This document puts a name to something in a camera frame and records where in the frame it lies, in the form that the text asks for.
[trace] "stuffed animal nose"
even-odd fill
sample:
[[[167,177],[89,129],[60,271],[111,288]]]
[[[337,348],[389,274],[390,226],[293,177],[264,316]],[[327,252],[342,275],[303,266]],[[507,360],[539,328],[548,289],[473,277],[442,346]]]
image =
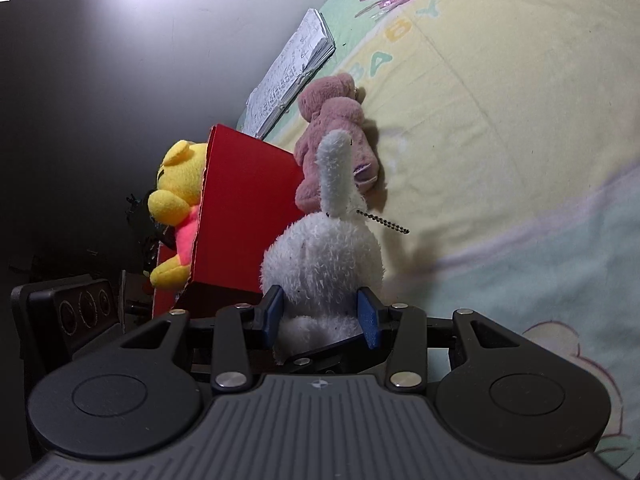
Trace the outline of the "stuffed animal nose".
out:
[[[367,171],[371,167],[371,164],[361,164],[356,166],[356,169],[353,171],[353,176],[358,179],[358,176],[362,174],[364,171]]]

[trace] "handwritten page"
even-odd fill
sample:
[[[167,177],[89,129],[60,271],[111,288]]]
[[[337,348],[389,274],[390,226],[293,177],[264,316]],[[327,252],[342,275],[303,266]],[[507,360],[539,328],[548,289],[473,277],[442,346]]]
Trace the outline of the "handwritten page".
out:
[[[263,139],[312,75],[335,51],[324,18],[309,9],[246,103],[242,132]]]

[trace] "bunny ear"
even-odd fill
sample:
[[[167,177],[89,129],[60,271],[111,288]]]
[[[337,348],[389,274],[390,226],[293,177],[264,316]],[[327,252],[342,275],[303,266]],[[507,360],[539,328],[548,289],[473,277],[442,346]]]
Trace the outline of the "bunny ear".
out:
[[[352,207],[357,193],[351,171],[351,136],[344,130],[326,134],[316,152],[320,174],[320,209],[328,216],[338,218]]]

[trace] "pink stuffed bear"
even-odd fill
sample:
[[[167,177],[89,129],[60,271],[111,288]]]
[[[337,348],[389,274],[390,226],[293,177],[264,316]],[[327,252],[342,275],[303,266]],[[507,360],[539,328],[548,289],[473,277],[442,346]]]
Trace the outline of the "pink stuffed bear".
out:
[[[356,85],[349,74],[323,77],[310,83],[298,98],[300,114],[309,123],[296,143],[293,155],[305,175],[296,191],[296,206],[305,213],[320,211],[320,187],[316,151],[332,130],[348,132],[353,141],[353,176],[360,193],[371,189],[380,165],[362,130],[364,113],[356,101]]]

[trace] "pink shirt on plush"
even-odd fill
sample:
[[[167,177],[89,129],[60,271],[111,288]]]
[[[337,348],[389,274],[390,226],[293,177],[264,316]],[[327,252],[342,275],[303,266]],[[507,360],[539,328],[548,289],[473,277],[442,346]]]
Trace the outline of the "pink shirt on plush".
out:
[[[181,265],[191,265],[191,253],[193,253],[193,242],[198,230],[199,214],[200,204],[193,206],[189,211],[189,216],[175,227],[175,248]]]

